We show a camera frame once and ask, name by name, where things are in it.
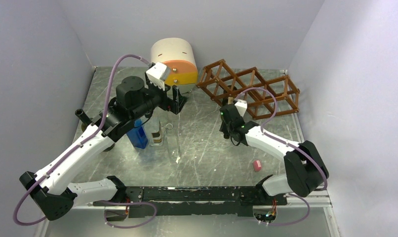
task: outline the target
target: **white wall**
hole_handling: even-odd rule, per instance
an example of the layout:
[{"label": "white wall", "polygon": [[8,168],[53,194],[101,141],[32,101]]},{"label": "white wall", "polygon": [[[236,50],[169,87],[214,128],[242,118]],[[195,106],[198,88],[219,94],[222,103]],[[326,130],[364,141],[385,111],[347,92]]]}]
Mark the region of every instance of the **white wall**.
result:
[{"label": "white wall", "polygon": [[[285,69],[324,0],[59,0],[95,66],[125,53],[150,58],[158,40],[179,37],[199,68]],[[142,66],[125,60],[123,66]]]},{"label": "white wall", "polygon": [[[19,177],[37,171],[71,144],[92,67],[61,6],[46,0],[0,0],[0,237],[33,236],[13,223],[25,189]],[[21,221],[40,217],[30,199]]]},{"label": "white wall", "polygon": [[326,0],[290,65],[344,237],[398,236],[398,0]]}]

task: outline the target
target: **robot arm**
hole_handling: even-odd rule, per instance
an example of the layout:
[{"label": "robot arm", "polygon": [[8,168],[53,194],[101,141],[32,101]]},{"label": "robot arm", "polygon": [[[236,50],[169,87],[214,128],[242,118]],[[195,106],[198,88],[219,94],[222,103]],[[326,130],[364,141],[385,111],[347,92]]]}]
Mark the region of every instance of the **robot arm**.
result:
[{"label": "robot arm", "polygon": [[73,205],[98,200],[121,202],[125,199],[125,185],[115,176],[88,183],[71,183],[72,179],[99,153],[117,142],[142,116],[150,117],[156,107],[178,114],[187,101],[178,87],[173,86],[173,99],[167,97],[170,86],[164,84],[169,68],[157,63],[145,73],[147,87],[139,77],[128,77],[116,87],[116,97],[108,105],[106,122],[102,130],[92,139],[82,144],[82,140],[92,135],[99,127],[103,111],[90,119],[83,110],[76,110],[76,116],[87,125],[85,132],[58,158],[36,173],[25,172],[20,177],[22,185],[29,189],[47,171],[57,164],[70,149],[80,146],[66,160],[45,178],[30,196],[40,207],[48,220],[56,220],[65,215]]},{"label": "robot arm", "polygon": [[[223,121],[221,130],[224,132],[224,137],[231,137],[238,143],[259,148],[284,163],[286,174],[271,175],[260,182],[268,195],[275,196],[277,194],[294,192],[301,197],[306,197],[322,184],[323,179],[321,174],[305,156],[294,148],[285,146],[283,143],[264,135],[259,124],[253,121],[244,122],[242,116],[246,109],[247,102],[243,100],[238,100],[235,104],[223,106],[220,109]],[[327,168],[312,142],[305,141],[298,143],[288,141],[266,130],[264,132],[279,140],[286,141],[287,144],[304,150],[320,166],[328,178]]]}]

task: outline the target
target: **pink cube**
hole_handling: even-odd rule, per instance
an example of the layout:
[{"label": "pink cube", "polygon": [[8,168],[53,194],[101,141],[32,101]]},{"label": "pink cube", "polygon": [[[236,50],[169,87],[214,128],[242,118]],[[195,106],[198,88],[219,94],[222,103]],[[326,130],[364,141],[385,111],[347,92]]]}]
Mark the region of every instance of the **pink cube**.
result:
[{"label": "pink cube", "polygon": [[255,160],[253,162],[253,168],[254,171],[259,172],[262,169],[262,163],[260,162],[260,160]]}]

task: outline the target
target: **cable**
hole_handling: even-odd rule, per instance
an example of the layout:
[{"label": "cable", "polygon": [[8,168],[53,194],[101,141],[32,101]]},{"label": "cable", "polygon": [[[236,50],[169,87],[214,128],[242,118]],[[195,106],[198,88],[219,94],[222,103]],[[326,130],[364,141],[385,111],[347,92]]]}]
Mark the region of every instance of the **cable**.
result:
[{"label": "cable", "polygon": [[141,223],[141,224],[135,225],[135,226],[115,226],[115,225],[112,225],[112,224],[110,224],[110,222],[107,221],[106,212],[105,212],[104,215],[103,215],[103,216],[104,216],[104,219],[105,219],[105,224],[108,225],[108,226],[110,226],[110,227],[112,227],[112,228],[118,228],[118,229],[132,229],[132,228],[137,228],[137,227],[140,227],[140,226],[143,226],[143,225],[149,223],[149,222],[152,221],[152,220],[155,218],[155,216],[157,215],[157,207],[156,207],[154,204],[149,203],[149,202],[127,202],[127,203],[124,203],[124,202],[123,202],[123,203],[118,203],[118,202],[110,202],[110,201],[101,201],[101,202],[104,203],[104,204],[109,204],[109,205],[113,205],[113,206],[120,206],[120,205],[125,205],[125,206],[148,205],[148,206],[152,206],[152,207],[154,208],[154,214],[153,214],[153,216],[152,216],[150,219],[148,219],[147,221],[144,221],[144,222]]},{"label": "cable", "polygon": [[[243,92],[241,92],[240,94],[238,94],[237,97],[236,97],[236,100],[237,100],[238,98],[240,98],[241,96],[243,96],[247,91],[250,91],[250,90],[262,90],[262,91],[265,91],[265,92],[267,92],[267,93],[271,96],[271,98],[273,99],[273,103],[274,103],[273,113],[272,113],[272,115],[270,116],[270,118],[268,118],[266,121],[264,121],[264,122],[260,125],[260,129],[261,129],[262,133],[263,133],[264,135],[266,135],[267,137],[274,139],[275,141],[278,141],[278,142],[280,142],[280,143],[282,143],[282,144],[285,144],[286,146],[290,146],[290,147],[292,147],[293,149],[296,149],[299,153],[301,153],[303,156],[305,156],[305,158],[307,158],[307,159],[315,166],[315,168],[318,170],[318,172],[320,173],[320,175],[321,175],[321,177],[322,177],[322,180],[323,180],[323,182],[324,182],[324,187],[322,187],[322,188],[320,188],[320,189],[315,189],[315,191],[323,191],[323,190],[326,190],[326,189],[327,189],[327,177],[326,177],[326,175],[324,174],[324,171],[321,169],[321,167],[315,162],[315,160],[314,160],[311,156],[309,156],[306,152],[304,152],[304,151],[301,150],[300,148],[298,148],[298,147],[296,147],[296,146],[294,146],[294,145],[292,145],[292,144],[289,144],[287,141],[283,141],[282,139],[279,139],[279,138],[277,138],[277,137],[275,137],[275,136],[272,136],[271,134],[265,132],[264,126],[265,126],[268,122],[270,122],[270,121],[275,117],[275,115],[276,115],[276,110],[278,109],[278,102],[277,102],[277,100],[276,100],[276,97],[275,97],[270,91],[268,91],[268,90],[266,90],[266,89],[264,89],[264,88],[252,87],[252,88],[246,89],[246,90],[244,90]],[[296,224],[296,223],[298,223],[298,222],[301,222],[301,221],[305,220],[305,219],[310,215],[310,210],[311,210],[311,208],[310,208],[310,205],[308,204],[308,202],[307,202],[305,199],[303,199],[302,197],[300,197],[300,196],[298,196],[298,195],[295,195],[295,194],[289,193],[289,195],[301,199],[301,200],[307,205],[307,208],[308,208],[308,209],[307,209],[307,214],[306,214],[304,217],[302,217],[301,219],[296,220],[296,221],[292,221],[292,222],[288,222],[288,223],[280,223],[280,224],[268,223],[268,225],[272,225],[272,226],[288,226],[288,225],[293,225],[293,224]]]},{"label": "cable", "polygon": [[149,118],[147,118],[147,120],[145,120],[145,122],[143,122],[141,125],[139,125],[138,127],[134,127],[134,128],[139,128],[139,127],[142,127],[142,125],[144,125],[144,124],[146,124],[150,119],[151,119],[151,117],[149,117]]},{"label": "cable", "polygon": [[234,144],[234,142],[233,142],[233,137],[232,136],[230,136],[230,139],[231,139],[231,143],[234,145],[234,146],[238,146],[239,144],[240,144],[240,142],[238,142],[237,144]]},{"label": "cable", "polygon": [[[103,128],[103,126],[105,125],[106,122],[106,115],[107,115],[107,111],[108,111],[108,104],[109,104],[109,97],[110,97],[110,93],[112,90],[112,82],[113,82],[113,77],[115,76],[115,72],[118,68],[119,63],[121,63],[121,61],[125,58],[136,58],[140,61],[142,61],[143,63],[150,65],[150,62],[148,62],[147,60],[145,60],[144,58],[134,55],[134,54],[126,54],[122,57],[120,57],[116,63],[113,65],[112,71],[110,72],[110,77],[109,77],[109,83],[108,83],[108,87],[107,87],[107,91],[106,91],[106,98],[105,98],[105,106],[104,106],[104,110],[103,110],[103,115],[102,115],[102,120],[100,122],[99,127],[97,128],[97,130],[95,132],[93,132],[93,134],[91,134],[90,136],[86,137],[84,140],[81,141],[81,144],[86,143],[87,141],[89,141],[90,139],[92,139],[93,137],[96,136],[96,134],[101,131],[101,129]],[[59,161],[54,164],[47,172],[46,174],[44,174],[42,177],[40,177],[26,192],[25,194],[20,198],[19,202],[17,203],[16,207],[14,208],[14,212],[13,212],[13,221],[14,223],[16,223],[17,225],[20,226],[31,226],[31,225],[35,225],[43,220],[46,219],[45,217],[42,217],[41,219],[37,220],[37,221],[33,221],[33,222],[21,222],[19,221],[19,219],[17,218],[17,213],[19,212],[20,207],[22,206],[23,202],[25,201],[25,199],[30,195],[30,193],[40,184],[42,183],[47,177],[49,177],[49,175],[60,165],[62,164],[62,162],[65,161],[65,159],[67,159],[75,150],[77,150],[80,146],[79,145],[75,145],[74,147],[72,147],[67,153],[65,153],[65,155],[63,155]]]},{"label": "cable", "polygon": [[246,89],[246,90],[244,90],[243,92],[241,92],[240,94],[238,94],[237,97],[236,97],[236,100],[237,100],[240,96],[243,96],[247,91],[250,91],[250,90],[262,90],[262,91],[267,92],[267,93],[271,96],[271,98],[273,99],[273,102],[274,102],[274,104],[275,104],[273,113],[272,113],[272,115],[270,116],[270,118],[268,118],[266,121],[264,121],[264,122],[260,125],[260,129],[261,129],[262,133],[263,133],[264,135],[268,136],[269,138],[272,138],[272,139],[274,139],[274,140],[276,140],[276,141],[278,141],[278,142],[280,142],[280,143],[282,143],[282,144],[284,144],[284,145],[287,145],[287,146],[290,146],[290,147],[296,149],[299,153],[301,153],[303,156],[305,156],[305,158],[307,158],[307,159],[315,166],[315,168],[318,170],[318,172],[320,173],[320,175],[321,175],[321,177],[322,177],[322,181],[324,182],[324,187],[322,187],[322,188],[320,188],[320,189],[315,189],[315,191],[324,191],[324,190],[327,190],[327,177],[326,177],[326,175],[324,174],[324,171],[321,169],[321,167],[315,162],[315,160],[314,160],[311,156],[309,156],[306,152],[304,152],[304,151],[303,151],[302,149],[300,149],[299,147],[296,147],[296,146],[294,146],[294,145],[292,145],[292,144],[289,144],[288,142],[283,141],[282,139],[277,138],[277,137],[275,137],[275,136],[273,136],[273,135],[271,135],[271,134],[269,134],[269,133],[266,133],[266,132],[264,131],[264,126],[265,126],[268,122],[270,122],[270,121],[275,117],[275,115],[276,115],[276,110],[278,109],[278,102],[277,102],[275,96],[274,96],[272,93],[270,93],[270,91],[268,91],[268,90],[266,90],[266,89],[264,89],[264,88],[252,87],[252,88]]}]

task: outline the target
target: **stainless steel surface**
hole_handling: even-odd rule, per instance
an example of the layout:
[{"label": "stainless steel surface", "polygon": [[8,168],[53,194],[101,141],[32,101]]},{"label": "stainless steel surface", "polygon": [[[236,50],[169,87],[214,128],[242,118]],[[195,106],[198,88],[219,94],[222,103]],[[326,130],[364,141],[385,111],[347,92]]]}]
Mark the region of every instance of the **stainless steel surface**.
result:
[{"label": "stainless steel surface", "polygon": [[[279,208],[277,223],[296,220],[306,208]],[[136,225],[146,218],[126,219],[117,225]],[[51,222],[46,237],[329,237],[324,208],[311,209],[309,217],[295,225],[277,227],[259,225],[236,215],[160,216],[147,225],[128,230],[113,229],[104,224],[102,210],[71,210],[65,217]]]},{"label": "stainless steel surface", "polygon": [[[120,68],[111,97],[116,95],[115,88],[123,78],[144,78],[145,69]],[[103,109],[110,70],[110,67],[96,69],[84,104],[89,117]],[[280,75],[277,70],[260,70],[260,73],[265,79]],[[127,186],[255,185],[269,174],[284,172],[280,161],[269,154],[243,145],[235,147],[230,140],[224,139],[219,132],[219,106],[203,91],[194,88],[185,95],[189,100],[179,115],[155,110],[155,113],[162,115],[161,119],[167,119],[174,129],[178,129],[181,158],[177,163],[168,157],[166,147],[133,148],[124,136],[111,151],[93,159],[73,182],[96,181],[115,175]],[[244,118],[251,120],[248,114]],[[266,129],[286,139],[299,140],[294,115],[276,117]],[[76,137],[80,135],[81,130],[78,129]],[[255,172],[252,167],[256,159],[261,160],[263,166],[260,172]]]}]

